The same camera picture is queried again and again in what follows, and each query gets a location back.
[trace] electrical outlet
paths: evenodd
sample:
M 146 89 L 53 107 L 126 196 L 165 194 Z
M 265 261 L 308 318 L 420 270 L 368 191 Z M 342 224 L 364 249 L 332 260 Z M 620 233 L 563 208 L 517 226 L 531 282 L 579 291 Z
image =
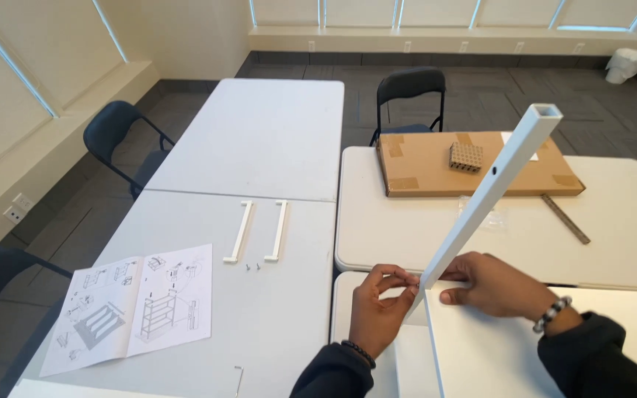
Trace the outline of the electrical outlet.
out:
M 33 208 L 33 205 L 35 205 L 35 203 L 33 203 L 33 200 L 27 198 L 22 193 L 16 195 L 16 197 L 13 199 L 12 203 L 14 203 L 17 206 L 21 207 L 21 209 L 23 211 L 25 211 L 26 213 L 30 212 L 31 209 Z
M 584 48 L 584 46 L 586 45 L 586 43 L 579 43 L 576 46 L 574 46 L 574 51 L 572 51 L 572 54 L 577 55 L 579 54 L 582 49 Z
M 4 216 L 14 224 L 18 224 L 25 215 L 26 212 L 16 206 L 9 206 L 6 212 L 4 212 Z

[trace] ruler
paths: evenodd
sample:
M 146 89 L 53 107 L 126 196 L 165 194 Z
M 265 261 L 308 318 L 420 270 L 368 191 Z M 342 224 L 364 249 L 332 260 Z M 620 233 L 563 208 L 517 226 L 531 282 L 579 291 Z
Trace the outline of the ruler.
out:
M 572 219 L 569 218 L 569 216 L 564 213 L 564 211 L 559 208 L 556 203 L 554 203 L 554 200 L 552 200 L 549 195 L 547 195 L 546 193 L 542 195 L 542 200 L 544 200 L 544 203 L 546 203 L 547 206 L 552 209 L 557 218 L 562 220 L 564 225 L 569 228 L 569 230 L 574 234 L 574 236 L 577 237 L 580 242 L 582 242 L 583 244 L 589 244 L 591 242 L 589 237 L 587 237 L 586 234 L 582 230 L 580 230 L 579 227 L 577 227 L 577 224 L 574 224 L 574 221 L 572 221 Z

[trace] black folding chair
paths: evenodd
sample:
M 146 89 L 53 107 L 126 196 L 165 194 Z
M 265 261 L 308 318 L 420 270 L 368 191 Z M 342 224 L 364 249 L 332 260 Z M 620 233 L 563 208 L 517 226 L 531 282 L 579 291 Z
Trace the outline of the black folding chair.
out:
M 127 174 L 122 173 L 119 168 L 112 165 L 112 153 L 119 143 L 127 137 L 132 123 L 139 119 L 143 119 L 149 123 L 149 125 L 158 132 L 159 147 L 161 147 L 161 150 L 148 154 L 144 162 L 142 162 L 142 165 L 137 169 L 134 178 L 131 178 Z M 83 141 L 90 153 L 101 161 L 102 164 L 129 182 L 129 193 L 135 200 L 137 200 L 137 197 L 142 193 L 146 183 L 152 179 L 152 176 L 154 176 L 154 173 L 156 173 L 156 170 L 161 166 L 169 153 L 169 151 L 164 148 L 164 140 L 168 141 L 171 145 L 176 145 L 171 138 L 159 130 L 159 128 L 139 112 L 134 105 L 124 101 L 113 101 L 105 105 L 100 113 L 95 115 L 83 133 Z
M 73 274 L 67 270 L 55 266 L 46 260 L 26 253 L 21 249 L 4 249 L 0 247 L 0 293 L 4 290 L 5 286 L 19 273 L 26 268 L 34 265 L 40 265 L 44 268 L 48 268 L 53 272 L 56 272 L 62 276 L 69 278 L 73 277 Z M 0 397 L 6 398 L 13 389 L 16 381 L 21 377 L 23 370 L 26 368 L 31 358 L 36 353 L 36 350 L 46 338 L 48 331 L 53 327 L 60 310 L 63 307 L 63 300 L 65 297 L 61 297 L 55 304 L 53 304 L 43 319 L 39 322 L 36 330 L 24 344 L 21 351 L 14 359 L 13 363 L 9 366 L 4 375 L 4 378 L 0 382 Z
M 382 130 L 380 121 L 380 107 L 395 98 L 412 98 L 425 93 L 437 92 L 442 95 L 439 117 L 431 127 L 426 125 L 409 125 Z M 421 67 L 398 71 L 385 77 L 377 87 L 377 129 L 372 135 L 370 146 L 377 141 L 380 134 L 406 132 L 433 132 L 432 129 L 439 122 L 439 131 L 444 131 L 444 96 L 447 92 L 444 74 L 434 67 Z

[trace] black sleeve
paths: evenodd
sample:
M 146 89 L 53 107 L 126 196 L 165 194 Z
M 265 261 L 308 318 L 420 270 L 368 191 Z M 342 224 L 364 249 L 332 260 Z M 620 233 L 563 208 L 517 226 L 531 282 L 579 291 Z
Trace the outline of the black sleeve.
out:
M 324 346 L 294 385 L 292 398 L 363 398 L 372 388 L 370 367 L 352 348 Z
M 578 327 L 539 341 L 537 353 L 550 376 L 568 398 L 637 398 L 637 364 L 621 352 L 626 331 L 592 312 L 582 317 Z

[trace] hand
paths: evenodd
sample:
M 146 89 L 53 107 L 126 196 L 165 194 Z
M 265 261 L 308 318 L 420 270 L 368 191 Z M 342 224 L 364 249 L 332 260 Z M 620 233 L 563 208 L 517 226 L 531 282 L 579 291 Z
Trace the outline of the hand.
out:
M 494 317 L 537 321 L 558 299 L 544 284 L 490 254 L 475 251 L 454 258 L 440 279 L 471 283 L 468 289 L 444 290 L 439 295 L 442 303 L 473 305 Z
M 418 277 L 398 266 L 378 264 L 373 267 L 362 285 L 353 290 L 348 339 L 377 358 L 397 337 L 419 291 L 418 284 Z M 379 295 L 392 287 L 407 288 L 399 297 L 380 300 Z

